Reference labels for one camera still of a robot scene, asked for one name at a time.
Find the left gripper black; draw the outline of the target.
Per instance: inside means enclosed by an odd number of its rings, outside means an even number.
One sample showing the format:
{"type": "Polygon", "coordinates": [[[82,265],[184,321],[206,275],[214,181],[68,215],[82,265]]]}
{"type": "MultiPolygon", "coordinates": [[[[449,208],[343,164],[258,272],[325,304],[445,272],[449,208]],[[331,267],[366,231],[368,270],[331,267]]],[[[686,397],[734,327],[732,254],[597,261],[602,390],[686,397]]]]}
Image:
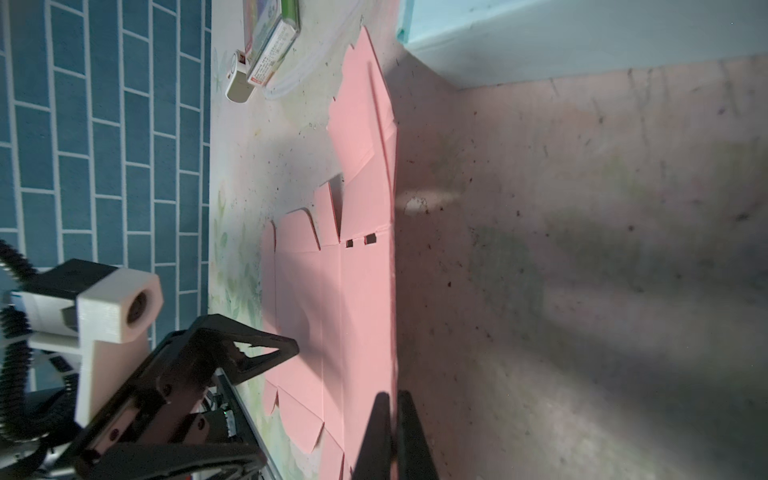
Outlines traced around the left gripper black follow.
{"type": "Polygon", "coordinates": [[[249,479],[266,466],[265,453],[232,440],[225,415],[202,411],[203,400],[217,370],[239,385],[299,353],[292,338],[201,316],[163,342],[56,464],[78,479],[249,479]]]}

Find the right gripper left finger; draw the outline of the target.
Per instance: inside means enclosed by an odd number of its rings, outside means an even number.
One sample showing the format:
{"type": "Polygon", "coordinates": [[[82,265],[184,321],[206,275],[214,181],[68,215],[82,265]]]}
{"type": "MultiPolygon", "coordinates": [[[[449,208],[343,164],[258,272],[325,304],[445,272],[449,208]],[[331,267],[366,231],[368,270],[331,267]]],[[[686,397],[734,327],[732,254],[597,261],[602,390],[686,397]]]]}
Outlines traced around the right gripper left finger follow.
{"type": "Polygon", "coordinates": [[[392,461],[390,397],[376,395],[359,455],[352,471],[353,480],[389,480],[392,461]]]}

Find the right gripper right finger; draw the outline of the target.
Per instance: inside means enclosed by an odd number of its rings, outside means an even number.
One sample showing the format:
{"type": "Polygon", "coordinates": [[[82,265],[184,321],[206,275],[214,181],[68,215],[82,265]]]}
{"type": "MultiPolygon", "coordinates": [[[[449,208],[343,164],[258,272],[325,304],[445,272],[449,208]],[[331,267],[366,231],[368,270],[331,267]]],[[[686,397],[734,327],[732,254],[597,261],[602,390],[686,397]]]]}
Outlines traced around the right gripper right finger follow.
{"type": "Polygon", "coordinates": [[[397,469],[399,480],[438,480],[412,395],[398,392],[397,469]]]}

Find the pink paper box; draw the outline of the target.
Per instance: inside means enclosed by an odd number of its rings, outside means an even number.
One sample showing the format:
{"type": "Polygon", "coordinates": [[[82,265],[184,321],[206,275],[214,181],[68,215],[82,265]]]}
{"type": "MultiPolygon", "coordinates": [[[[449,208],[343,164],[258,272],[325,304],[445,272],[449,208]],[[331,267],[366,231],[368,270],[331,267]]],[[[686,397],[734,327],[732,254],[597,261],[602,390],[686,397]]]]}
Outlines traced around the pink paper box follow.
{"type": "Polygon", "coordinates": [[[345,53],[327,132],[341,189],[321,185],[312,210],[283,215],[262,236],[263,324],[299,347],[266,373],[262,404],[318,460],[317,478],[347,479],[375,397],[397,383],[398,131],[367,30],[345,53]]]}

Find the light blue paper box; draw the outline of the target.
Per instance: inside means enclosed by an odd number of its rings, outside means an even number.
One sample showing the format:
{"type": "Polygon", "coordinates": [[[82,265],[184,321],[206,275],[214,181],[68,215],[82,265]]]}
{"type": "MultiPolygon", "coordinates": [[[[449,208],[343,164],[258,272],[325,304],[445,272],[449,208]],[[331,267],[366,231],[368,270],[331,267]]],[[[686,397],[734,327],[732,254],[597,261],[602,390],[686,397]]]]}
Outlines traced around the light blue paper box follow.
{"type": "Polygon", "coordinates": [[[767,51],[755,1],[403,1],[396,38],[457,88],[767,51]]]}

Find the clear highlighter marker pack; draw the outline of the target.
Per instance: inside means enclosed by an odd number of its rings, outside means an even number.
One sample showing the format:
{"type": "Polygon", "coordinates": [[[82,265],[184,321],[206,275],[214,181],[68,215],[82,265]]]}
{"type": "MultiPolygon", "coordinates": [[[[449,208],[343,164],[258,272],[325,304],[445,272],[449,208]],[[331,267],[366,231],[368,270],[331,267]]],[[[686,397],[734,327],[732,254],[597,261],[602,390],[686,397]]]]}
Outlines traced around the clear highlighter marker pack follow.
{"type": "Polygon", "coordinates": [[[250,84],[268,84],[300,33],[297,0],[243,0],[245,59],[250,84]]]}

